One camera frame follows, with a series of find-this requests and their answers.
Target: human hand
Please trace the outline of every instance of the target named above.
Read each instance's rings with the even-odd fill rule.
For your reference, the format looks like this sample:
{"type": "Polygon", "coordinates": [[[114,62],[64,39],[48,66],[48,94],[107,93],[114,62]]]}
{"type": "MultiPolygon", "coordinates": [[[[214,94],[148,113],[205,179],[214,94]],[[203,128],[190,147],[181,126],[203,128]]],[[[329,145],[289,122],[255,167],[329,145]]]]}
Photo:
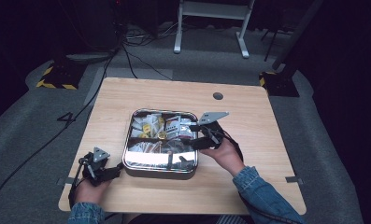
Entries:
{"type": "Polygon", "coordinates": [[[226,138],[222,139],[217,149],[202,149],[201,153],[213,158],[218,165],[227,170],[232,176],[237,175],[244,167],[234,145],[226,138]]]}
{"type": "Polygon", "coordinates": [[[88,179],[83,180],[78,184],[75,191],[75,203],[97,203],[101,202],[104,192],[108,188],[112,180],[105,181],[99,186],[93,186],[88,179]]]}

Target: denim sleeve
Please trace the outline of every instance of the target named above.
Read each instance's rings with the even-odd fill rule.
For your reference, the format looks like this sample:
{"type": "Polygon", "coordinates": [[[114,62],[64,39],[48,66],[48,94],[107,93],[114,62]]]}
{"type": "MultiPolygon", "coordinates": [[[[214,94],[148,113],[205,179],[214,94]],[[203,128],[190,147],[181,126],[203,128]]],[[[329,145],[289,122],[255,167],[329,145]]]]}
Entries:
{"type": "Polygon", "coordinates": [[[69,215],[68,224],[99,224],[104,223],[104,210],[95,203],[76,203],[69,215]]]}
{"type": "MultiPolygon", "coordinates": [[[[276,217],[286,217],[299,223],[306,223],[272,185],[259,177],[255,167],[245,167],[234,177],[233,182],[241,196],[259,210],[276,217]]],[[[255,223],[282,223],[264,217],[246,206],[255,223]]]]}

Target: person's left hand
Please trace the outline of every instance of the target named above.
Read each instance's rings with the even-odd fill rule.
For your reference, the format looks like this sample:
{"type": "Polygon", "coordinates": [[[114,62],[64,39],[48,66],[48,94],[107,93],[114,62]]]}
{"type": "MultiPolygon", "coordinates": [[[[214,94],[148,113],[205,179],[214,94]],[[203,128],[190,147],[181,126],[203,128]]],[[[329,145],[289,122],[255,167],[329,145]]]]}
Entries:
{"type": "Polygon", "coordinates": [[[75,203],[97,203],[101,202],[104,192],[112,180],[105,181],[99,186],[93,186],[88,179],[83,180],[75,191],[75,203]]]}

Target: stainless steel tray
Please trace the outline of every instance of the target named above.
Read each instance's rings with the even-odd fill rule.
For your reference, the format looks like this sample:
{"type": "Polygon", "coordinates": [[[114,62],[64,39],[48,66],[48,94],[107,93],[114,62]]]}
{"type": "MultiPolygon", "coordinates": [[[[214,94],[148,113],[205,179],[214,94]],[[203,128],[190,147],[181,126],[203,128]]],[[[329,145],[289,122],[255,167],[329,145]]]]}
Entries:
{"type": "Polygon", "coordinates": [[[122,162],[128,175],[189,179],[197,168],[197,150],[181,139],[197,138],[189,130],[197,117],[189,112],[139,109],[134,112],[122,162]]]}

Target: black wire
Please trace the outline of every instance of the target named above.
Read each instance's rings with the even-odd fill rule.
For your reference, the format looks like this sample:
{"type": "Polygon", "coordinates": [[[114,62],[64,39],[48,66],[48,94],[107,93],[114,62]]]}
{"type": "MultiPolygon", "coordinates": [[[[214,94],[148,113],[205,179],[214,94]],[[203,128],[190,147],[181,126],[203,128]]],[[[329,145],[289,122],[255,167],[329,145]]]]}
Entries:
{"type": "Polygon", "coordinates": [[[69,190],[68,194],[68,200],[69,200],[69,207],[72,209],[72,207],[75,204],[75,191],[77,190],[78,185],[83,182],[85,179],[81,179],[78,182],[78,176],[80,174],[80,169],[82,168],[83,164],[85,163],[84,158],[79,159],[79,167],[77,170],[77,173],[75,174],[74,181],[72,181],[71,189],[69,190]]]}
{"type": "Polygon", "coordinates": [[[171,80],[171,81],[173,80],[173,79],[171,79],[170,77],[167,77],[167,76],[165,76],[164,74],[162,74],[161,72],[159,72],[158,70],[156,70],[152,65],[150,65],[150,64],[148,64],[148,63],[142,61],[142,59],[140,59],[139,57],[135,56],[134,54],[129,53],[129,52],[127,52],[127,53],[128,53],[129,55],[131,55],[131,56],[137,58],[137,59],[138,59],[139,61],[141,61],[142,63],[146,64],[147,66],[149,66],[151,69],[153,69],[155,72],[159,73],[159,74],[162,75],[163,77],[166,77],[168,80],[171,80]]]}
{"type": "Polygon", "coordinates": [[[135,72],[133,71],[133,66],[132,66],[132,62],[130,61],[130,57],[129,57],[129,52],[127,52],[127,49],[123,46],[123,50],[124,52],[126,53],[126,57],[127,57],[127,62],[129,63],[129,66],[130,66],[130,70],[132,71],[132,74],[135,78],[138,78],[135,74],[135,72]]]}
{"type": "Polygon", "coordinates": [[[138,31],[138,34],[136,34],[136,32],[134,32],[133,35],[131,36],[126,36],[126,41],[123,41],[123,43],[126,45],[126,46],[129,46],[129,47],[139,47],[139,46],[147,46],[148,44],[150,44],[152,41],[155,41],[155,40],[161,40],[161,39],[165,39],[173,34],[176,33],[175,32],[170,32],[168,34],[166,34],[167,32],[173,30],[174,28],[177,28],[178,27],[178,23],[175,23],[174,25],[171,25],[170,27],[168,28],[160,28],[161,31],[164,31],[162,32],[161,34],[157,34],[157,37],[153,37],[152,35],[148,35],[146,33],[143,33],[141,32],[139,29],[132,29],[131,31],[134,32],[134,31],[138,31]],[[141,38],[141,41],[139,43],[136,43],[136,42],[130,42],[128,41],[128,38],[131,38],[131,37],[138,37],[138,36],[142,36],[141,38]]]}
{"type": "Polygon", "coordinates": [[[77,29],[77,27],[76,27],[75,24],[73,23],[71,17],[69,16],[68,12],[65,10],[65,8],[64,8],[64,6],[63,6],[61,0],[57,0],[57,2],[59,3],[60,7],[62,8],[62,10],[63,10],[65,16],[68,18],[69,22],[71,23],[72,28],[74,29],[75,33],[79,36],[79,38],[82,40],[82,42],[83,42],[86,46],[88,46],[89,48],[91,48],[91,49],[93,49],[93,50],[100,51],[100,52],[107,52],[107,51],[108,51],[108,52],[111,52],[111,51],[114,51],[114,50],[116,50],[116,49],[119,48],[120,43],[118,43],[118,45],[115,46],[115,47],[112,48],[112,49],[99,49],[99,48],[102,48],[102,47],[101,47],[101,46],[93,46],[93,45],[91,45],[91,44],[90,44],[90,43],[89,43],[89,42],[84,38],[84,36],[80,33],[80,31],[77,29]]]}
{"type": "Polygon", "coordinates": [[[65,131],[66,128],[68,128],[69,125],[72,124],[76,120],[76,118],[86,109],[86,107],[92,102],[93,98],[97,95],[101,88],[101,84],[103,82],[104,76],[107,74],[107,67],[109,66],[110,62],[112,61],[113,57],[116,55],[118,51],[116,50],[115,53],[112,55],[112,57],[107,60],[106,64],[104,65],[104,74],[103,78],[101,79],[100,85],[98,86],[97,91],[95,92],[92,99],[77,113],[77,115],[71,119],[65,126],[57,133],[55,134],[45,145],[43,145],[40,149],[38,149],[36,152],[34,152],[30,157],[28,157],[22,164],[20,164],[0,185],[0,191],[4,187],[4,185],[10,180],[12,176],[14,176],[29,160],[31,160],[36,154],[38,154],[40,151],[42,151],[45,147],[47,147],[52,141],[54,141],[63,131],[65,131]]]}

